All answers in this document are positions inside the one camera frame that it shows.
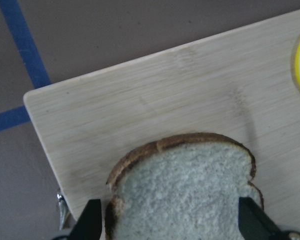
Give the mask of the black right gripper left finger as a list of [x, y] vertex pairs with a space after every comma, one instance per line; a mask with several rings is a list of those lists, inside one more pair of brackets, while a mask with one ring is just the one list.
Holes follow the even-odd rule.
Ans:
[[90, 199], [68, 240], [99, 240], [102, 235], [102, 204], [100, 199]]

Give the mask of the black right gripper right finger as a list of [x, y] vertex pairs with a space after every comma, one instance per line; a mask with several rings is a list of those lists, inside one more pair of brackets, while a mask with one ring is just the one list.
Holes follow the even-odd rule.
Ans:
[[293, 240], [294, 233], [282, 231], [250, 197], [239, 198], [238, 228], [245, 240]]

